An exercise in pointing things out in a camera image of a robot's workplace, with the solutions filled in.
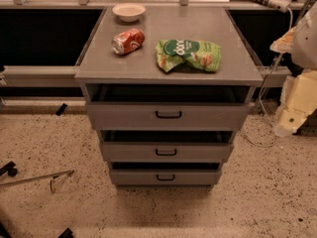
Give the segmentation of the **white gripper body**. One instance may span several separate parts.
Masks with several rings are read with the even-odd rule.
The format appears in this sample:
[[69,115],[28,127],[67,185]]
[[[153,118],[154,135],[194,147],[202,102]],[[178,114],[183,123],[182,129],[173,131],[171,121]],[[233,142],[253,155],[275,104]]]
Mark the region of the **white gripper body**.
[[284,82],[273,132],[278,137],[295,133],[317,109],[317,71],[304,69]]

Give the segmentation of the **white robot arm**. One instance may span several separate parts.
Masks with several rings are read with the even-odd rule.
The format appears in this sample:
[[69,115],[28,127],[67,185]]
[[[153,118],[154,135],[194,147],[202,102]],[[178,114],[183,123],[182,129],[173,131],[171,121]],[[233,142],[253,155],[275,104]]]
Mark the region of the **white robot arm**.
[[292,62],[303,68],[298,76],[288,77],[282,89],[273,132],[284,137],[295,133],[317,109],[317,3],[270,49],[291,54]]

